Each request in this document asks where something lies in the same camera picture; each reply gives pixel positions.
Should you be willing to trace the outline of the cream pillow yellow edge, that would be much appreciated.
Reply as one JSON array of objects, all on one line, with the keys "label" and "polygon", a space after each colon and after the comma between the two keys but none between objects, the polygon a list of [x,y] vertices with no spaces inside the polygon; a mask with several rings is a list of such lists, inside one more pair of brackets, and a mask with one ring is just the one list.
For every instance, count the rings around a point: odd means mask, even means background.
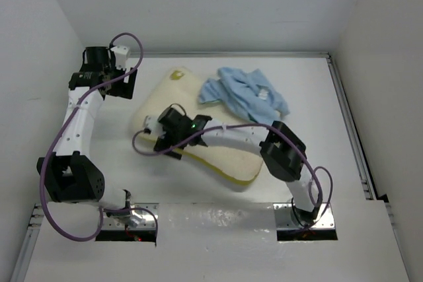
[{"label": "cream pillow yellow edge", "polygon": [[259,143],[264,128],[232,114],[220,102],[199,102],[204,81],[174,67],[153,87],[132,115],[130,131],[151,151],[173,159],[188,156],[237,187],[248,187],[263,165]]}]

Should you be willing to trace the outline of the light blue pillowcase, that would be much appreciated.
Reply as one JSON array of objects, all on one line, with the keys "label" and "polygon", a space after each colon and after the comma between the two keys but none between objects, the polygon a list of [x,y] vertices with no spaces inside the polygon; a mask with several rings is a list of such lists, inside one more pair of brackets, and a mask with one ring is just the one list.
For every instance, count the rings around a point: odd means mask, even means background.
[{"label": "light blue pillowcase", "polygon": [[234,67],[220,67],[216,79],[209,78],[202,84],[198,102],[220,102],[244,120],[268,125],[290,114],[285,98],[259,69],[246,73]]}]

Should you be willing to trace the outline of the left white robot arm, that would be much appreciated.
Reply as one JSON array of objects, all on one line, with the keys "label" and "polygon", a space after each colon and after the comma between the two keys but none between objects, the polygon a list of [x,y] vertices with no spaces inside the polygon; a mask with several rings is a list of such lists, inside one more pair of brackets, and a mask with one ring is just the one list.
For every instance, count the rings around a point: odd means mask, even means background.
[{"label": "left white robot arm", "polygon": [[70,123],[47,163],[45,187],[56,203],[86,203],[104,209],[123,209],[125,190],[116,188],[89,158],[95,118],[106,96],[131,99],[136,74],[99,88],[126,72],[130,56],[125,46],[87,47],[80,70],[69,81],[65,119]]}]

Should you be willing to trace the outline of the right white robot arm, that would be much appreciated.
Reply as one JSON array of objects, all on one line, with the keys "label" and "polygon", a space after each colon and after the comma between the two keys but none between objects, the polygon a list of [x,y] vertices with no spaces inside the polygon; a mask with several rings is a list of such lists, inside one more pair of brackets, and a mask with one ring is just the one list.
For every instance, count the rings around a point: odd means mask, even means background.
[{"label": "right white robot arm", "polygon": [[325,212],[323,189],[305,154],[306,146],[284,123],[226,125],[206,115],[190,118],[169,106],[159,116],[148,116],[145,128],[157,135],[153,150],[176,159],[177,151],[191,147],[225,147],[262,158],[269,173],[286,183],[293,199],[293,214],[305,228]]}]

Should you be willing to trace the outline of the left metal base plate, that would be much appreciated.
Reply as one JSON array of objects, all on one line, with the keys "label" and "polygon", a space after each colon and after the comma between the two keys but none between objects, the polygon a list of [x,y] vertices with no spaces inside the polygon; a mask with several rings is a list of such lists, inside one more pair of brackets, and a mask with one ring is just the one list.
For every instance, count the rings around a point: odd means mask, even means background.
[{"label": "left metal base plate", "polygon": [[135,203],[130,205],[130,211],[123,213],[104,212],[102,230],[155,230],[155,220],[159,218],[157,203]]}]

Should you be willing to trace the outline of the metal base plate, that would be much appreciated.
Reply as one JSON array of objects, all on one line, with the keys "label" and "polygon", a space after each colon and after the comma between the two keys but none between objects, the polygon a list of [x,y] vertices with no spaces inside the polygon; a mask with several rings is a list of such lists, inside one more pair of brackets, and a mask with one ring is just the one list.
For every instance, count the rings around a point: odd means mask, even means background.
[{"label": "metal base plate", "polygon": [[296,209],[290,202],[274,203],[274,217],[278,230],[334,230],[335,220],[330,204],[324,202],[316,213]]},{"label": "metal base plate", "polygon": [[135,203],[130,205],[130,211],[123,213],[104,212],[102,230],[155,230],[155,220],[159,218],[157,203]]}]

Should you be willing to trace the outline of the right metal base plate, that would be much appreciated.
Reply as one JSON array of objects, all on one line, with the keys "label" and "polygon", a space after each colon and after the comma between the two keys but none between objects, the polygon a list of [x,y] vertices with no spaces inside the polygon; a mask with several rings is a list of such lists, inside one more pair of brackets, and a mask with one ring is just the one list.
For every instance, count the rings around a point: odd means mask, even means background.
[{"label": "right metal base plate", "polygon": [[296,209],[290,202],[274,203],[274,217],[278,230],[334,230],[335,220],[330,204],[324,202],[316,213]]}]

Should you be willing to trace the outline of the aluminium table frame rail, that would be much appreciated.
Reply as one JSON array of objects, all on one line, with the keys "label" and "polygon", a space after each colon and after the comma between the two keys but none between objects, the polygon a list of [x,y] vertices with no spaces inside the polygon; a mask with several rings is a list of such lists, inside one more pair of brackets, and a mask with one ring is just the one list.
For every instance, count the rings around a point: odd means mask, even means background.
[{"label": "aluminium table frame rail", "polygon": [[338,229],[392,224],[389,206],[376,198],[340,73],[327,53],[149,54],[134,97],[107,98],[95,121],[89,156],[107,184],[129,190],[142,203],[216,203],[226,210],[289,201],[287,186],[266,168],[254,169],[251,177],[223,175],[189,155],[149,158],[132,148],[132,116],[171,69],[185,67],[204,80],[226,66],[261,70],[287,100],[287,125],[306,144]]}]

